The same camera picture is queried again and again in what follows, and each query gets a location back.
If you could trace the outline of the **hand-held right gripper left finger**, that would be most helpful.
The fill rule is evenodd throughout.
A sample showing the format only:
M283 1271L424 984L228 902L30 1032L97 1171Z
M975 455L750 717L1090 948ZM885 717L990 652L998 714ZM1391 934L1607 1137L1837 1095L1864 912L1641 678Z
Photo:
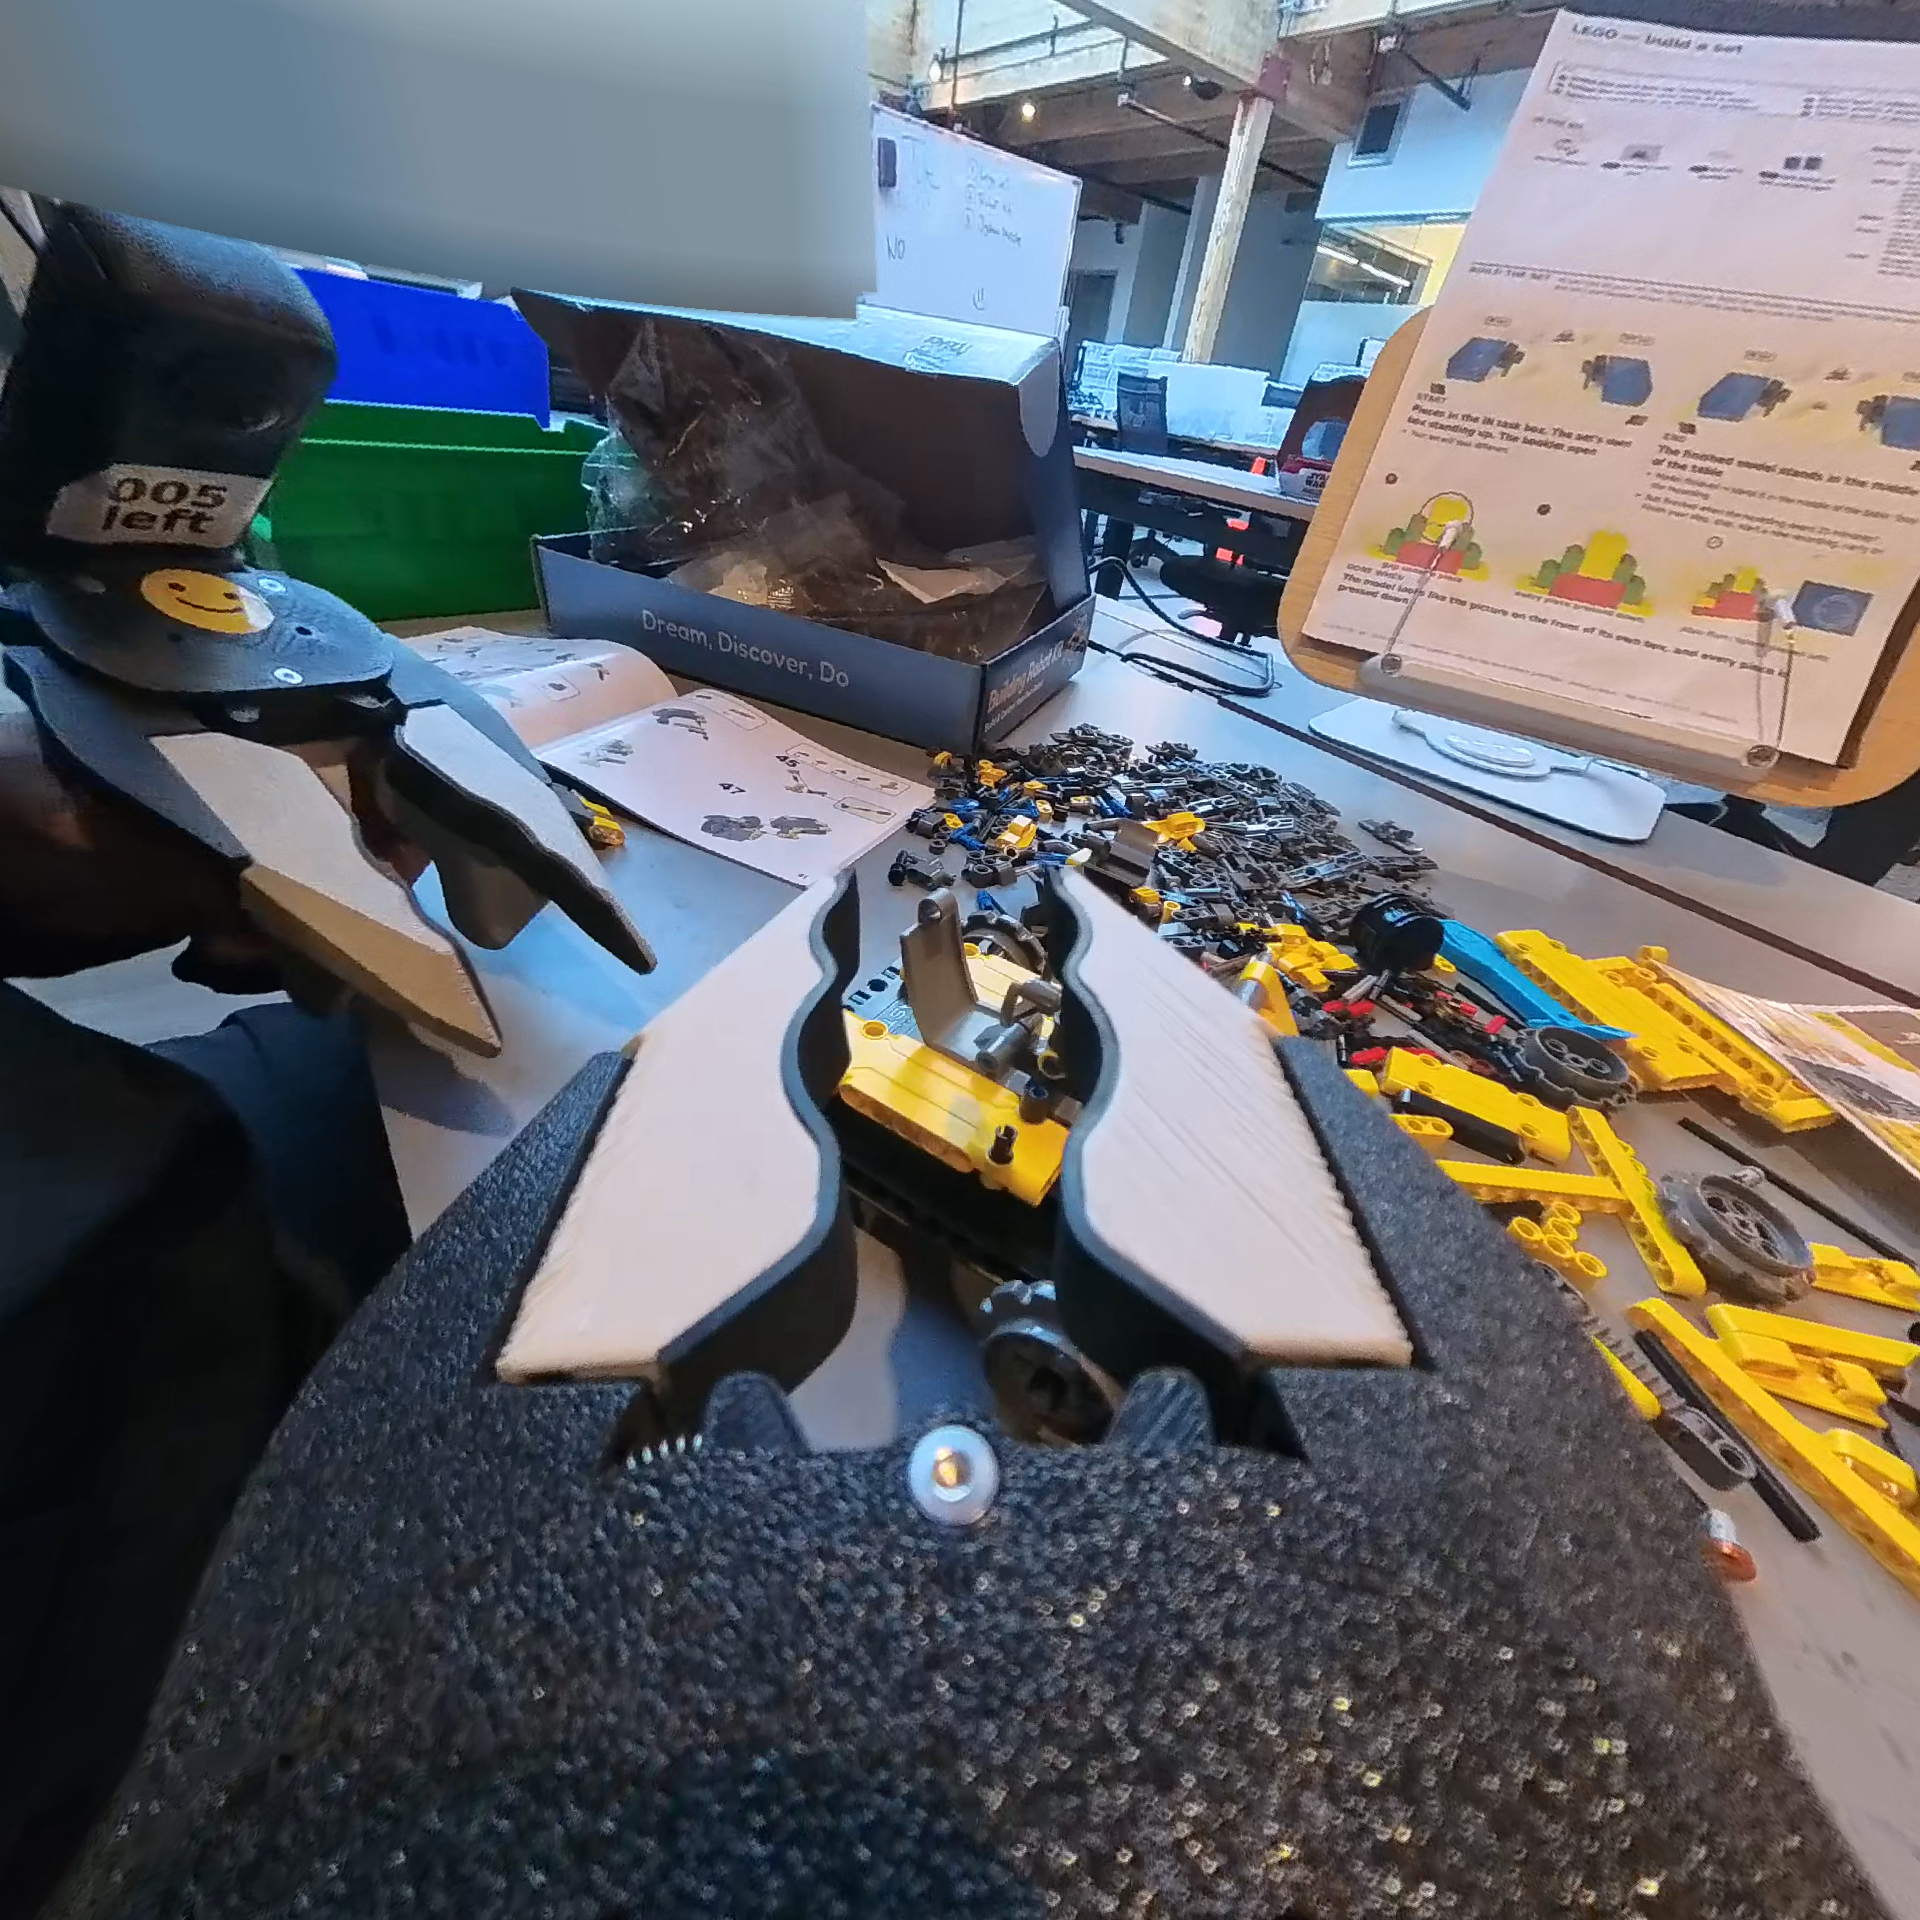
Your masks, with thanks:
M497 1377L810 1381L858 1255L830 1105L858 881L824 881L645 1024L497 1354Z

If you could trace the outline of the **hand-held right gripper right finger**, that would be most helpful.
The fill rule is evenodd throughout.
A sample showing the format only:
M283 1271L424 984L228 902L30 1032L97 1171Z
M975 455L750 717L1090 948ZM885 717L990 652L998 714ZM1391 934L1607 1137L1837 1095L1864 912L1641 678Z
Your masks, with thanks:
M1091 1092L1058 1198L1070 1244L1121 1305L1237 1374L1415 1364L1278 1032L1081 872L1050 907L1063 1008L1091 1032Z

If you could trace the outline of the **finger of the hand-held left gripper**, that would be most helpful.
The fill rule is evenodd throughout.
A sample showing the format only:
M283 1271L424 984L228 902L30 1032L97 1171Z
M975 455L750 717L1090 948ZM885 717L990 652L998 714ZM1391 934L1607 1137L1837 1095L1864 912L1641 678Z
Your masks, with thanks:
M438 869L457 934L497 951L545 907L637 975L658 965L583 829L537 761L447 704L397 721L381 765L397 829Z
M501 1055L470 959L370 852L343 749L223 731L160 735L155 745L243 852L243 902L280 945L424 1034Z

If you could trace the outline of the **person's left hand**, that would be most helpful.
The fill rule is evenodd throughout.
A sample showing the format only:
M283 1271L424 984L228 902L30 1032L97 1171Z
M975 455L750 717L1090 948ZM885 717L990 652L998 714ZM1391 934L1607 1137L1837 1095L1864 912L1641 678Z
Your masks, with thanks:
M184 948L217 991L280 988L280 951L237 875L140 808L68 784L34 721L4 714L4 1004L54 979Z

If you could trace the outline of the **white building instruction booklet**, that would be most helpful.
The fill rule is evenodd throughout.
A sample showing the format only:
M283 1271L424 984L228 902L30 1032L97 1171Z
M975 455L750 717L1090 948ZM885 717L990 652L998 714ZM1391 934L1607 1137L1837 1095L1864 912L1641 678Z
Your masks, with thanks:
M655 659L614 641L453 628L413 649L487 697L550 774L798 888L851 869L933 802L930 785L728 692L675 692Z

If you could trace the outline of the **yellow black brick vehicle model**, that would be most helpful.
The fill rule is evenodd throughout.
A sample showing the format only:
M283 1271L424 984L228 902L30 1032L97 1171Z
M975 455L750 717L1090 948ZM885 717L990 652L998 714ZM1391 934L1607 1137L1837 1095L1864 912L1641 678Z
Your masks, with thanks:
M1038 929L927 891L900 954L840 1007L834 1128L858 1222L968 1335L1000 1428L1104 1441L1124 1389L1070 1338L1053 1271L1081 1099L1053 1044L1063 991Z

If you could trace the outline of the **green plastic bin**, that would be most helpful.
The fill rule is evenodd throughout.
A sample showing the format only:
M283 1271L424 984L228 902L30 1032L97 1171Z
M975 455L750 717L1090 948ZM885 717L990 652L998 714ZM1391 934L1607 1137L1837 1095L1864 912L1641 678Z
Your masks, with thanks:
M535 541L588 522L595 419L325 399L278 468L250 559L371 619L528 611Z

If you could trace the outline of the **dark grey cardboard box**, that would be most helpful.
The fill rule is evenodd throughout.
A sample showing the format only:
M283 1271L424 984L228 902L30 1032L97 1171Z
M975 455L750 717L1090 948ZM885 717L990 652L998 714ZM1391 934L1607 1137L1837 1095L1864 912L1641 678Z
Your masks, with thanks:
M581 532L535 541L541 611L555 631L621 641L675 678L960 754L1000 739L1081 668L1094 607L1058 341L885 305L860 305L851 321L798 321L533 289L520 289L514 304L593 398L595 351L583 351L583 327L611 314L720 321L963 379L958 399L937 398L930 412L963 431L1000 488L1033 511L1050 581L1063 595L1074 592L1070 611L1038 637L998 659L960 662L630 574L588 559L588 532Z

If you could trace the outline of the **black gear wheel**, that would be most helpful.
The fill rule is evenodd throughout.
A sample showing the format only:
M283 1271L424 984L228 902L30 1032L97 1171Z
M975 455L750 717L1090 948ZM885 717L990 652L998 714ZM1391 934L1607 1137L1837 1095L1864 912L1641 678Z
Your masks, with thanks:
M1507 1044L1507 1067L1521 1092L1565 1112L1587 1105L1615 1112L1637 1099L1637 1082L1615 1045L1584 1025L1524 1025Z

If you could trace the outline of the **clear plastic bag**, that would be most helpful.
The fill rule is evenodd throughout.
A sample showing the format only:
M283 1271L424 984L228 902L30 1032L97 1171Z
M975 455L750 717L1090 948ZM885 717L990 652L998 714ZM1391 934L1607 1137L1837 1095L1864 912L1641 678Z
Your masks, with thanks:
M960 662L1074 604L1033 511L930 412L963 379L670 314L597 317L583 351L588 559Z

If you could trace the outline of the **yellow blue beam assembly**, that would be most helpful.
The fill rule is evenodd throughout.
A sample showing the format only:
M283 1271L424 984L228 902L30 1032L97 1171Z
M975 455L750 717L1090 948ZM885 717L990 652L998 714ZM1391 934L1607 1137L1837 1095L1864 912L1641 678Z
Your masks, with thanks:
M1817 1135L1835 1108L1785 1081L1748 1044L1683 1007L1651 957L1584 957L1563 941L1515 929L1481 934L1424 899L1385 894L1348 929L1361 969L1341 1004L1355 1021L1351 1069L1403 1105L1437 1112L1461 1132L1563 1157L1550 1132L1565 1108L1521 1092L1507 1044L1524 1025L1584 1025L1628 1062L1637 1097L1720 1097L1774 1135Z

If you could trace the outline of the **grey gear wheel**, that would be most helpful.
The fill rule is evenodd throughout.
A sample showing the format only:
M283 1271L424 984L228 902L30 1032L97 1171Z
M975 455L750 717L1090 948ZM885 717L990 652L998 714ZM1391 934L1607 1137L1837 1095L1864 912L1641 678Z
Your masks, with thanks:
M1754 1169L1668 1175L1654 1184L1664 1219L1727 1301L1790 1309L1813 1294L1814 1255Z

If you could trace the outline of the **group of long yellow beams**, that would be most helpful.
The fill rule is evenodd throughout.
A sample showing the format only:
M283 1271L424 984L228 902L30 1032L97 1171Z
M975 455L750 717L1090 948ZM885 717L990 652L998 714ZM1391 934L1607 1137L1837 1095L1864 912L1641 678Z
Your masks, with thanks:
M1348 1081L1437 1155L1483 1208L1507 1214L1525 1258L1565 1282L1603 1359L1698 1475L1745 1475L1783 1529L1837 1531L1917 1594L1917 1268L1861 1227L1683 1121L1727 1159L1658 1175L1603 1108L1558 1117L1545 1157L1403 1105L1361 1069ZM1805 1235L1813 1294L1790 1309L1727 1301L1671 1238L1654 1184L1754 1169Z

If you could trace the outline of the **background grey table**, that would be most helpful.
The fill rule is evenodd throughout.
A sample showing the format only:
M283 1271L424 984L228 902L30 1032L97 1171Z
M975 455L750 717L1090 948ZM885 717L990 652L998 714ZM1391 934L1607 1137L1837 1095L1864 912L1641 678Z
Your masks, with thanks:
M1074 468L1084 477L1101 477L1130 492L1164 492L1183 501L1204 501L1228 515L1295 518L1308 522L1317 511L1317 497L1288 492L1278 472L1247 472L1235 467L1213 467L1173 455L1127 455L1101 445L1074 445Z

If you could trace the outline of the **white board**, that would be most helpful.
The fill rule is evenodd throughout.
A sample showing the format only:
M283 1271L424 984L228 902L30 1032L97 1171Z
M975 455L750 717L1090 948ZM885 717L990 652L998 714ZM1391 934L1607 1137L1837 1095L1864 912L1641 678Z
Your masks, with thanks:
M1061 338L1081 179L873 109L877 279L863 304Z

